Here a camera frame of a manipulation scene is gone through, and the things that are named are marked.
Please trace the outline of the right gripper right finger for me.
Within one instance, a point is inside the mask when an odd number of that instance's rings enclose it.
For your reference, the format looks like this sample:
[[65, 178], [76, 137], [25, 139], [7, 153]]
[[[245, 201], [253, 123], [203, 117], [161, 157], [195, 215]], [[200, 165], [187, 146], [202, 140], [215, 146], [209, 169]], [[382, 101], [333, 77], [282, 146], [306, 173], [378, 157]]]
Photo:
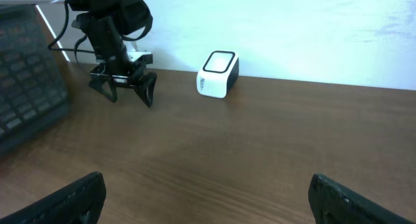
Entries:
[[316, 224], [414, 224], [321, 173], [312, 176], [308, 201]]

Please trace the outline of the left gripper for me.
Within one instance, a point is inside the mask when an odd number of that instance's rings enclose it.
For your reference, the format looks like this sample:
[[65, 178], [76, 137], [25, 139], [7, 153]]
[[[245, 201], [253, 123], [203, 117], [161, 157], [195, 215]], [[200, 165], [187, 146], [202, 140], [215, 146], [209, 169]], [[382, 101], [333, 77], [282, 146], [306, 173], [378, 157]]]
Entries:
[[[94, 53], [99, 64], [90, 71], [90, 88], [113, 103], [118, 100], [116, 88], [134, 88], [144, 104], [152, 106], [157, 74], [146, 73], [147, 64], [143, 60], [130, 62], [126, 48], [94, 48]], [[111, 93], [103, 88], [105, 83], [109, 85]]]

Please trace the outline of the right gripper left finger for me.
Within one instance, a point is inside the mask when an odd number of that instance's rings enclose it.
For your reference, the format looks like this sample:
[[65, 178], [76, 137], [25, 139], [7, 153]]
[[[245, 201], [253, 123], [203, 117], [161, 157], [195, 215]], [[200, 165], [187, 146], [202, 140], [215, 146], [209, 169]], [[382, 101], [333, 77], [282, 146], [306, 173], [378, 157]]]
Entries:
[[95, 171], [1, 218], [1, 224], [96, 224], [105, 198], [103, 174]]

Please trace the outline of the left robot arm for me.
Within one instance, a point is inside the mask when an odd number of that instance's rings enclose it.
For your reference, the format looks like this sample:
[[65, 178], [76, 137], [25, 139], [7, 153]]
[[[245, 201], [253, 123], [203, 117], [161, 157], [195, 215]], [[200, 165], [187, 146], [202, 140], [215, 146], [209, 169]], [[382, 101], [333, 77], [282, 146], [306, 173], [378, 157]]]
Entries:
[[149, 33], [153, 17], [144, 0], [68, 0], [73, 11], [80, 11], [71, 23], [84, 37], [74, 46], [89, 40], [98, 65], [90, 71], [89, 87], [113, 103], [117, 101], [117, 88], [135, 91], [144, 104], [153, 104], [153, 91], [157, 80], [154, 72], [146, 73], [153, 62], [150, 52], [127, 50], [125, 42], [135, 42]]

